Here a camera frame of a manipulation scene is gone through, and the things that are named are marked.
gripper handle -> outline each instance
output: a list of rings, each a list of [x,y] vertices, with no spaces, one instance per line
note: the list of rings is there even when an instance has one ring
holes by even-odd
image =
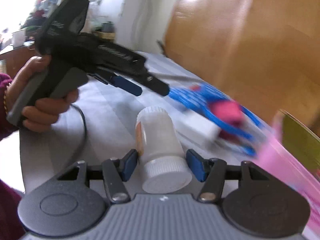
[[[34,106],[40,98],[63,98],[68,92],[87,82],[86,72],[67,62],[52,58],[46,70],[31,77],[7,114],[7,121],[21,127],[25,119],[21,112],[25,106]]]

hand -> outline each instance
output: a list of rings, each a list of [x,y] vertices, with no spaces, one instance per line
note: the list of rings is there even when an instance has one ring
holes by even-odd
[[[32,57],[18,72],[7,91],[6,105],[8,111],[11,110],[32,75],[45,70],[50,60],[51,57],[48,55]],[[41,98],[36,101],[35,106],[25,106],[22,115],[27,119],[23,121],[23,125],[35,132],[48,130],[51,124],[58,121],[59,114],[66,112],[70,104],[78,99],[78,95],[78,90],[73,90],[65,98]]]

pill bottle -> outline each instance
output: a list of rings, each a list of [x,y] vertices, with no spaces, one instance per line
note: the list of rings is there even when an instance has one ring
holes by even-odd
[[[136,142],[144,191],[165,194],[190,183],[185,153],[163,108],[150,106],[138,114]]]

wooden desk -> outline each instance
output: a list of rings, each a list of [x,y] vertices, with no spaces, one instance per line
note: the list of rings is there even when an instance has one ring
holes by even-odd
[[[25,63],[35,55],[37,55],[35,46],[28,41],[15,49],[12,45],[5,47],[0,51],[0,60],[5,60],[6,72],[11,78],[14,78]]]

maroon sleeve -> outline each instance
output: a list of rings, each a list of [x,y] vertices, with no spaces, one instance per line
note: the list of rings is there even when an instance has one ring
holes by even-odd
[[[25,234],[17,208],[21,197],[0,180],[0,239],[18,240]]]
[[[6,120],[4,110],[4,91],[11,81],[11,78],[7,74],[0,73],[0,141],[12,134],[14,131],[18,130],[17,127],[13,126]]]

